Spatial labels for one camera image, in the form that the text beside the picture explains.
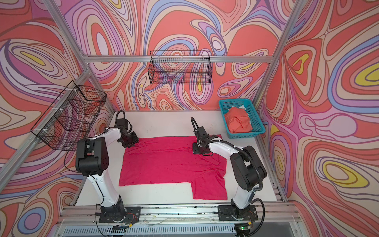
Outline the magenta t shirt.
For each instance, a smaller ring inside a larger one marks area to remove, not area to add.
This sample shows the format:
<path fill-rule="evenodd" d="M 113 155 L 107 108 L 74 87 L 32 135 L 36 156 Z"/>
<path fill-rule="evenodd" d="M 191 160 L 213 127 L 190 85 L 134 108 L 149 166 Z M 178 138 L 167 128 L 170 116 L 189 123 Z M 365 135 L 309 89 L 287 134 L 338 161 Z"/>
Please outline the magenta t shirt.
<path fill-rule="evenodd" d="M 196 155 L 194 136 L 141 138 L 125 149 L 119 185 L 190 183 L 193 199 L 227 200 L 227 160 Z"/>

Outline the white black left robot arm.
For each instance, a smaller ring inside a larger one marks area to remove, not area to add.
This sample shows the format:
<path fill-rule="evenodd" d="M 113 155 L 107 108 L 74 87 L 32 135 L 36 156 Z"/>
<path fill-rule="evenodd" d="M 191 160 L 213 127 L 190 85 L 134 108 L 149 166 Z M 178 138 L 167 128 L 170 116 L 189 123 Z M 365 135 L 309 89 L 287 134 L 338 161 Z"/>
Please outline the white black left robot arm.
<path fill-rule="evenodd" d="M 128 149 L 139 142 L 124 111 L 118 111 L 114 126 L 107 128 L 102 134 L 84 138 L 77 142 L 76 171 L 86 177 L 94 186 L 100 197 L 95 212 L 95 223 L 119 223 L 126 227 L 138 222 L 140 208 L 128 210 L 124 207 L 121 195 L 115 187 L 107 171 L 110 164 L 108 145 L 117 142 Z"/>

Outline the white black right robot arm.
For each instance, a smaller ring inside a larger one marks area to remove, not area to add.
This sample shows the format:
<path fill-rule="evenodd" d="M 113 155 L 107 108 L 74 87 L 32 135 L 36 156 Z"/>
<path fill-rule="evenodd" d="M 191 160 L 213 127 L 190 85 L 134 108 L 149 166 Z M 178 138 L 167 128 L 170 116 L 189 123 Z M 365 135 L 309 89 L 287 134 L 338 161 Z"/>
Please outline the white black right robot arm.
<path fill-rule="evenodd" d="M 240 148 L 216 135 L 211 136 L 204 127 L 198 126 L 194 118 L 190 120 L 196 137 L 196 142 L 192 145 L 193 153 L 203 156 L 217 154 L 229 159 L 238 185 L 231 204 L 218 206 L 215 214 L 218 215 L 219 220 L 253 223 L 258 220 L 255 203 L 259 203 L 263 212 L 261 221 L 264 221 L 264 202 L 260 198 L 255 198 L 255 194 L 263 189 L 267 171 L 256 150 L 252 146 Z"/>

